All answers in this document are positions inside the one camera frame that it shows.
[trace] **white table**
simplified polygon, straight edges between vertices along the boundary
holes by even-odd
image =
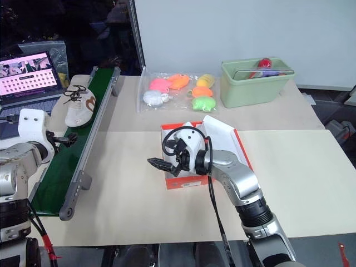
[[[122,91],[108,103],[87,163],[86,172],[94,177],[91,189],[81,192],[72,220],[42,217],[53,244],[220,240],[207,186],[166,190],[163,172],[146,161],[162,153],[161,124],[201,121],[205,114],[137,114],[138,77],[121,77],[120,82]],[[65,130],[63,102],[60,99],[53,110],[52,131]],[[324,126],[293,81],[273,102],[225,109],[218,101],[218,109],[211,115],[240,131],[266,200],[287,236],[356,231],[355,214],[349,212],[356,200],[356,171],[330,132],[318,130]],[[30,179],[30,188],[39,175]],[[218,182],[215,192],[228,238],[245,239],[238,214]],[[41,240],[35,230],[31,235]]]
[[[288,237],[356,231],[356,170],[327,130],[241,131],[271,210]],[[207,186],[166,190],[159,132],[100,132],[70,221],[42,217],[55,246],[220,240]],[[223,187],[214,183],[228,239],[246,239]],[[39,238],[33,230],[32,236]]]

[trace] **pink plush toy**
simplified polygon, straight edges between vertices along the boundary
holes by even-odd
[[[160,91],[161,93],[168,93],[169,86],[172,82],[167,81],[166,79],[156,78],[150,83],[150,90]]]

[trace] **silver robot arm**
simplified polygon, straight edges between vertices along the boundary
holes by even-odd
[[[55,137],[46,129],[48,115],[42,110],[22,109],[19,134],[23,143],[0,150],[0,266],[39,266],[38,242],[28,238],[28,179],[38,167],[50,161],[62,143],[66,147],[76,142],[75,133]]]
[[[173,133],[174,139],[168,140]],[[158,158],[148,159],[148,162],[174,176],[181,170],[205,175],[212,163],[211,177],[223,185],[239,213],[254,266],[303,266],[295,262],[295,252],[276,215],[267,206],[256,175],[230,151],[213,150],[211,160],[207,146],[205,150],[200,149],[202,138],[197,138],[199,134],[205,138],[202,132],[186,123],[163,140],[164,153],[175,156],[177,166]]]
[[[296,261],[295,252],[277,217],[267,206],[255,174],[230,151],[213,150],[212,157],[211,175],[222,184],[236,207],[242,228],[250,239],[250,249],[254,249],[254,256],[262,266],[281,260]],[[209,153],[206,153],[206,169],[209,161]]]

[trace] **green plush toy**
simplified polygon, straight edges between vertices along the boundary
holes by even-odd
[[[216,101],[209,96],[200,96],[191,101],[193,104],[193,110],[203,110],[205,112],[210,112],[215,106]]]

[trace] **orange plush toy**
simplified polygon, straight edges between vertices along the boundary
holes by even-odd
[[[193,97],[212,96],[212,90],[206,86],[196,86],[193,88],[193,91],[191,94],[193,95]]]
[[[175,90],[179,90],[186,86],[189,83],[189,80],[189,76],[184,74],[174,74],[167,79],[167,81],[172,82],[172,84],[169,85],[169,89]]]

